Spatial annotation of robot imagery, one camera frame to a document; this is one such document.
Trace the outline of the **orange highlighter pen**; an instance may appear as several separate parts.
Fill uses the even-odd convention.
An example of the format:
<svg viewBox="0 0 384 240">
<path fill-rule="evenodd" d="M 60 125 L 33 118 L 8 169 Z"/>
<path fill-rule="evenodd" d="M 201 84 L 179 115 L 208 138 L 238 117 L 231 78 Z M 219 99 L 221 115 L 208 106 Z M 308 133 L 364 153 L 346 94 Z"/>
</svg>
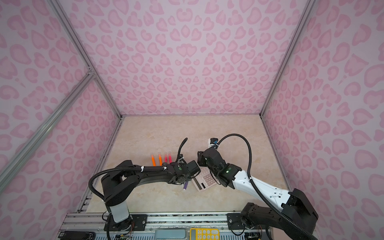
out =
<svg viewBox="0 0 384 240">
<path fill-rule="evenodd" d="M 160 166 L 162 166 L 162 164 L 163 164 L 163 160 L 162 160 L 162 155 L 161 154 L 159 154 L 159 164 L 160 164 Z"/>
<path fill-rule="evenodd" d="M 156 160 L 155 160 L 154 155 L 151 155 L 151 160 L 152 160 L 152 164 L 153 164 L 153 166 L 156 167 L 157 164 L 156 164 Z"/>
</svg>

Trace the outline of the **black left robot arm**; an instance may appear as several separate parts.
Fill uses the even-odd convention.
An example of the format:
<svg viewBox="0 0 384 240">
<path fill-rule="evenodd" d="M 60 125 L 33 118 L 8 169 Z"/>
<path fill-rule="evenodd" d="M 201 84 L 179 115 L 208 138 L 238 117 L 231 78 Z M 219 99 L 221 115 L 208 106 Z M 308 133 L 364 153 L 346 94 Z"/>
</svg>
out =
<svg viewBox="0 0 384 240">
<path fill-rule="evenodd" d="M 152 183 L 183 185 L 200 172 L 200 167 L 195 161 L 146 167 L 134 165 L 131 160 L 126 160 L 103 174 L 103 200 L 114 222 L 125 222 L 131 218 L 126 200 L 136 187 Z"/>
</svg>

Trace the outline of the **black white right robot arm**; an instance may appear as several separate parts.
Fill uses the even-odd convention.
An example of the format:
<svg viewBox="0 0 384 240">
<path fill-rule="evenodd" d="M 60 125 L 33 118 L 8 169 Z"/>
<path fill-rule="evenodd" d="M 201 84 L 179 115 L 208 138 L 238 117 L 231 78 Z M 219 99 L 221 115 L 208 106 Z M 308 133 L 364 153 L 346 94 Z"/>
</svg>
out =
<svg viewBox="0 0 384 240">
<path fill-rule="evenodd" d="M 198 152 L 198 165 L 208 168 L 223 187 L 247 193 L 266 204 L 246 204 L 240 213 L 245 229 L 272 227 L 283 230 L 292 240 L 315 239 L 313 232 L 319 215 L 302 191 L 283 190 L 258 180 L 226 163 L 215 148 Z"/>
</svg>

